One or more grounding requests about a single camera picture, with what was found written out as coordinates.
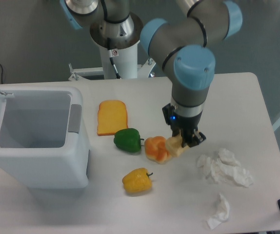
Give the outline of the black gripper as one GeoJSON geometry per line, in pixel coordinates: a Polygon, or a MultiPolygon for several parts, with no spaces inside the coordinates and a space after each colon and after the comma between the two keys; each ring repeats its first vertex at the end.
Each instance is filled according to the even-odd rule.
{"type": "Polygon", "coordinates": [[[172,137],[181,134],[182,146],[190,148],[200,145],[206,140],[206,136],[198,130],[198,124],[202,113],[194,117],[183,117],[175,113],[175,107],[170,103],[162,108],[163,116],[167,125],[172,130],[172,137]]]}

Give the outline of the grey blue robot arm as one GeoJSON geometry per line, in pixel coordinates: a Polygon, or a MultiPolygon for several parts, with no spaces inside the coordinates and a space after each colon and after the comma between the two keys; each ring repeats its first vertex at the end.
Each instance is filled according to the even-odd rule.
{"type": "Polygon", "coordinates": [[[194,147],[205,140],[198,123],[215,74],[216,61],[208,46],[237,33],[242,12],[230,0],[179,0],[177,4],[185,19],[171,25],[164,19],[143,24],[127,0],[61,1],[75,28],[90,29],[105,79],[136,78],[137,45],[142,45],[172,82],[171,102],[162,110],[165,122],[174,137],[181,137],[182,147],[194,147]]]}

